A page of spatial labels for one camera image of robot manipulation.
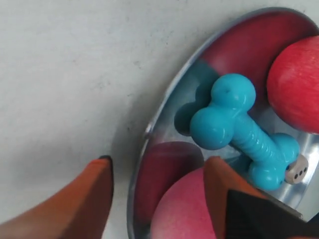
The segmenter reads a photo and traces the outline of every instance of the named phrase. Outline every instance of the pink ball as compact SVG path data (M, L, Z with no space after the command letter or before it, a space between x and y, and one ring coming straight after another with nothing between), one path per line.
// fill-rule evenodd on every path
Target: pink ball
M300 40L280 53L269 71L267 91L283 121L319 133L319 36Z
M182 177L164 194L152 219L151 239L216 239L202 168Z

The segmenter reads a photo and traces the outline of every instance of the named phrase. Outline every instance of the silver bowl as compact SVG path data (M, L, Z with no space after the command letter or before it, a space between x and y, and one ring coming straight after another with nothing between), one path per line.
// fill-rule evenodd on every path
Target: silver bowl
M213 34L190 57L168 87L157 113L145 131L145 143L129 189L127 226L130 239L150 238L152 215L165 191L205 159L219 155L238 172L246 162L231 146L203 150L189 137L191 116L205 107L209 91L220 75L241 73L255 85L257 101L250 116L268 133L294 136L301 154L309 161L302 183L284 183L267 192L295 209L311 181L319 161L319 136L298 131L284 123L267 103L265 82L276 56L302 38L319 35L317 26L304 14L288 8L264 8L246 14Z

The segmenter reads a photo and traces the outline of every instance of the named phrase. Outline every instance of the white table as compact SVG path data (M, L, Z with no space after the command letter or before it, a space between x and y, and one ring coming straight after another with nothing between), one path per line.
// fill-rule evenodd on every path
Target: white table
M111 154L105 238L125 239L134 157L163 90L222 24L266 6L319 23L317 0L0 0L0 222ZM305 218L319 209L312 187Z

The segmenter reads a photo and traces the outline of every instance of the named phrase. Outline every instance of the white surface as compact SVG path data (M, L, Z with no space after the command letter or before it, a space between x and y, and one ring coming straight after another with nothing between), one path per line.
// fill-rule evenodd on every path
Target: white surface
M0 222L111 154L105 238L125 239L133 159L163 90L219 26L266 6L319 23L317 0L0 0Z

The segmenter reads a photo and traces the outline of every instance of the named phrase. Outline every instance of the blue rubber bone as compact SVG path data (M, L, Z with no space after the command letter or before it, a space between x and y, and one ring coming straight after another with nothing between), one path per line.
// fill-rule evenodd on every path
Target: blue rubber bone
M253 162L252 183L263 190L279 188L285 171L299 154L298 142L288 134L265 133L247 114L256 99L249 79L239 74L220 77L211 89L211 102L190 122L190 134L202 148L216 150L230 142Z

